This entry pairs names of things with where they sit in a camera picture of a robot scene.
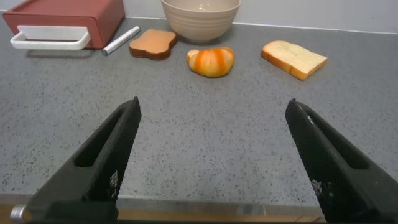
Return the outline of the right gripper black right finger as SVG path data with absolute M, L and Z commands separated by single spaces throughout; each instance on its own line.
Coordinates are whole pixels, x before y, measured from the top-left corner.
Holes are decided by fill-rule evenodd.
M 397 223 L 396 180 L 309 106 L 285 118 L 327 222 Z

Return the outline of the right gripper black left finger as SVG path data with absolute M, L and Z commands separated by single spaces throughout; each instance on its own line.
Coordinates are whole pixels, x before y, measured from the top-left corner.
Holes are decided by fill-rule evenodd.
M 138 98 L 119 105 L 29 200 L 26 223 L 114 223 L 141 116 Z

